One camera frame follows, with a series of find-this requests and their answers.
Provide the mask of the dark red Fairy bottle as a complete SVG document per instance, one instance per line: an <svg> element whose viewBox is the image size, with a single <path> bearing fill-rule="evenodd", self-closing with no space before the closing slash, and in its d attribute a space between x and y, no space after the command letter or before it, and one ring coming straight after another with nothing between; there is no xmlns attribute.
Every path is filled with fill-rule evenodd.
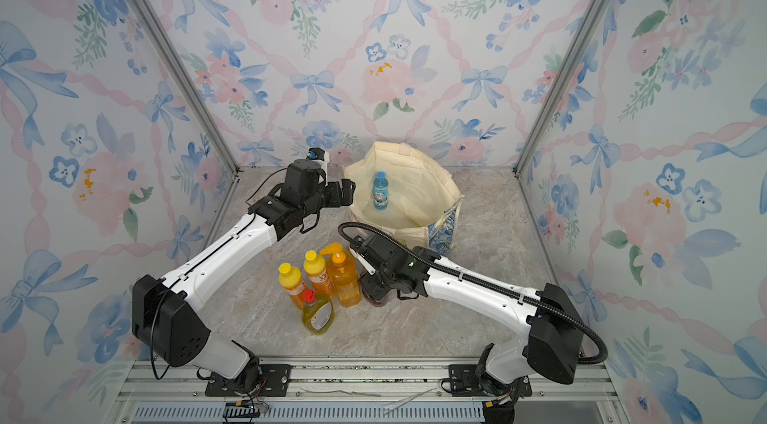
<svg viewBox="0 0 767 424"><path fill-rule="evenodd" d="M389 303L389 298L387 296L384 296L381 299L375 299L375 298L372 298L372 297L367 297L367 301L372 306L383 307L383 306L385 306L385 305L387 305Z"/></svg>

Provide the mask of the blue bottle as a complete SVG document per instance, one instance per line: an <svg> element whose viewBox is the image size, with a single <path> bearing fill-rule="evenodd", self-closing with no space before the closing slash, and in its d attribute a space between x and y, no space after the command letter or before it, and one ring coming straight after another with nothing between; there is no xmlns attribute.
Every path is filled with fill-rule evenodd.
<svg viewBox="0 0 767 424"><path fill-rule="evenodd" d="M373 184L373 199L376 210L385 210L389 205L389 182L387 174L378 171Z"/></svg>

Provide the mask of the cream shopping bag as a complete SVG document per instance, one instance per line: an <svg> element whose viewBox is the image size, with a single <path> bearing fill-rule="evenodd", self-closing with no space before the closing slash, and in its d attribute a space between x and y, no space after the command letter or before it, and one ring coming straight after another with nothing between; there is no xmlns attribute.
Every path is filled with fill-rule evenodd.
<svg viewBox="0 0 767 424"><path fill-rule="evenodd" d="M385 172L389 182L385 210L374 206L378 171ZM376 141L363 159L346 167L344 176L357 186L353 220L381 228L410 248L449 253L463 194L434 159L404 142Z"/></svg>

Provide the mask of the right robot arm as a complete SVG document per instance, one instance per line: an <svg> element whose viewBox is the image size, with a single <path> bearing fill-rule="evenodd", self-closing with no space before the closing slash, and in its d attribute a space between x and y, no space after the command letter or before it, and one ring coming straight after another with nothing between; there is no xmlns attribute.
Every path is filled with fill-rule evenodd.
<svg viewBox="0 0 767 424"><path fill-rule="evenodd" d="M354 237L350 250L365 268L363 289L375 299L395 290L401 299L447 300L511 330L507 342L485 346L465 388L501 396L531 374L562 385L574 382L583 332L558 287L539 291L503 283L433 250L409 249L381 235Z"/></svg>

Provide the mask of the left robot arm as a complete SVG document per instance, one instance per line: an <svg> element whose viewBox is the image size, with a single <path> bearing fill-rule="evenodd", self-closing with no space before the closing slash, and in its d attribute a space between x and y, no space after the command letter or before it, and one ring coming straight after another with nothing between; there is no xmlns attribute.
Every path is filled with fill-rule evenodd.
<svg viewBox="0 0 767 424"><path fill-rule="evenodd" d="M325 208L348 207L356 185L331 181L320 157L298 159L283 182L251 204L222 237L160 278L145 275L132 289L131 331L150 354L170 367L192 364L224 380L228 389L252 395L262 385L258 356L212 332L199 313L214 293L259 253L293 229L309 232L306 218Z"/></svg>

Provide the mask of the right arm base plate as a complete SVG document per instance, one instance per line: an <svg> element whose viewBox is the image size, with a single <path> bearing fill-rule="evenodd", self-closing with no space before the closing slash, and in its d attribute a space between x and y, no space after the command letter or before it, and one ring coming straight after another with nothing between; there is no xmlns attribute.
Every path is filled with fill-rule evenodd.
<svg viewBox="0 0 767 424"><path fill-rule="evenodd" d="M533 391L529 378L517 378L511 384L503 384L489 374L477 371L477 364L451 364L447 366L449 376L441 382L444 392L455 397L492 397L501 399L531 397Z"/></svg>

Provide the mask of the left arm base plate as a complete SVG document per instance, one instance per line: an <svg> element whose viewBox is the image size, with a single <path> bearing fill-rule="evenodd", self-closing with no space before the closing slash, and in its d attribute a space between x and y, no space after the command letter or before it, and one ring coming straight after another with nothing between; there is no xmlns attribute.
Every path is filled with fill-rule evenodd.
<svg viewBox="0 0 767 424"><path fill-rule="evenodd" d="M293 367L289 364L258 364L247 366L234 379L217 373L205 378L207 397L285 397Z"/></svg>

